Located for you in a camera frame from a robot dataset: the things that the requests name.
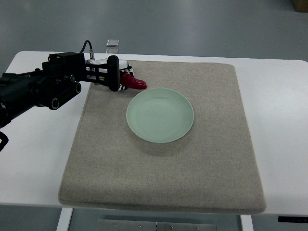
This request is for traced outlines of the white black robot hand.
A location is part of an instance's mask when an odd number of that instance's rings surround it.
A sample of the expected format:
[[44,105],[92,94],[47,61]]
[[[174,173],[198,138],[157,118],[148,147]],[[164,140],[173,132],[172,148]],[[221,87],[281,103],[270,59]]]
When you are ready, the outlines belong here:
[[[100,64],[107,64],[107,58],[99,59],[99,60],[89,59],[89,60],[86,61],[86,64],[93,64],[94,65],[94,67],[87,67],[86,68],[87,71],[95,72],[96,70],[98,70],[98,72],[99,72],[98,75],[92,75],[92,74],[88,75],[88,78],[99,80],[95,84],[102,85],[107,80],[107,77],[105,77],[104,74],[107,74],[108,71],[107,71],[106,67],[96,68],[96,66],[98,66]],[[119,72],[121,74],[127,73],[127,74],[130,74],[130,75],[134,75],[132,66],[129,65],[128,61],[123,60],[123,59],[119,59]]]

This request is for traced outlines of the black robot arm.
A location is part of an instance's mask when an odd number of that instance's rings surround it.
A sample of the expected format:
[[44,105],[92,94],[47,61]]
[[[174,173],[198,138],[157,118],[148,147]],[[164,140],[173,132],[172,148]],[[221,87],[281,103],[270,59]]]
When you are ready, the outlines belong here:
[[77,96],[81,82],[107,86],[111,91],[126,89],[120,83],[119,59],[110,56],[104,64],[91,64],[83,51],[50,54],[42,68],[33,72],[3,73],[0,78],[0,126],[34,106],[57,110]]

